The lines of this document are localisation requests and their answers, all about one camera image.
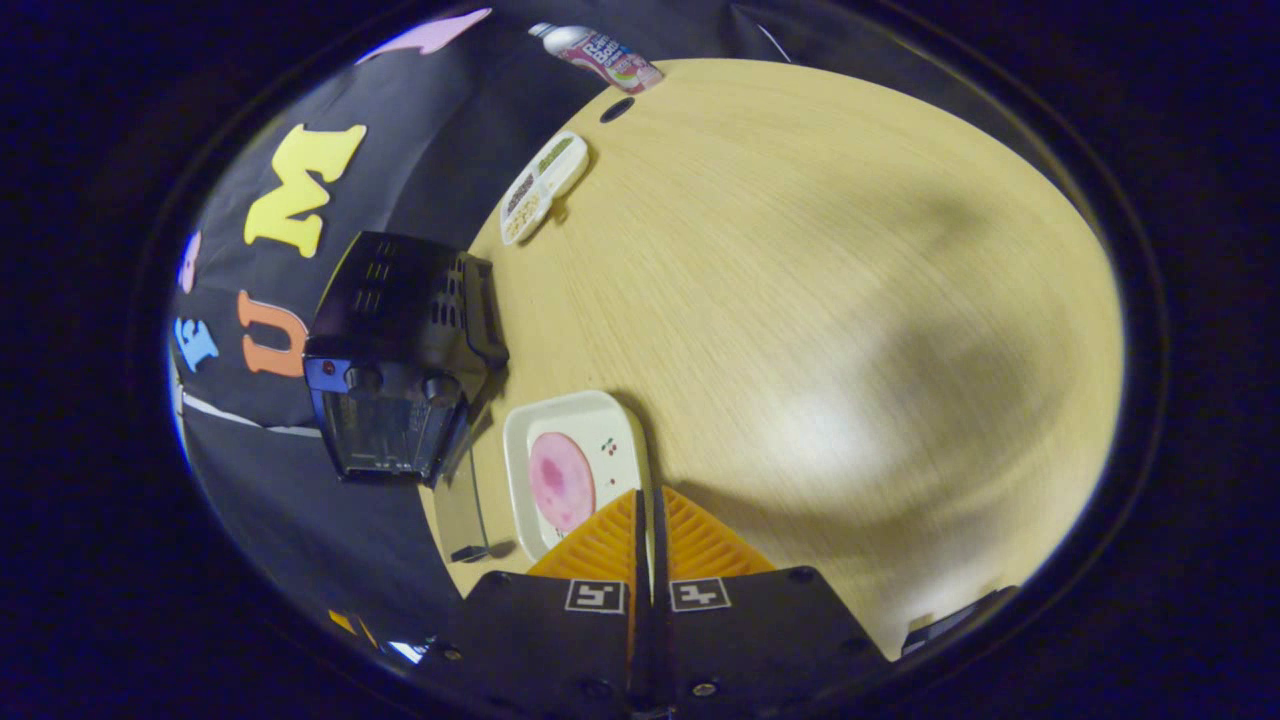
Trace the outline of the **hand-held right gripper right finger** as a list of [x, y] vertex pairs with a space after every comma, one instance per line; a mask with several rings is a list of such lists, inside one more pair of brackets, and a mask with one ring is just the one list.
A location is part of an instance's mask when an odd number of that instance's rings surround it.
[[675, 489], [654, 502], [655, 673], [675, 717], [812, 717], [890, 661], [814, 568], [774, 568]]

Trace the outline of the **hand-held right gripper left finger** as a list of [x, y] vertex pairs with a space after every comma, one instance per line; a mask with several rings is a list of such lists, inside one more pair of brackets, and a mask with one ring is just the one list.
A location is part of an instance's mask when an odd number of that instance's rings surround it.
[[498, 719], [626, 719], [632, 707], [644, 495], [607, 505], [552, 551], [596, 560], [571, 571], [489, 571], [425, 652], [425, 685]]

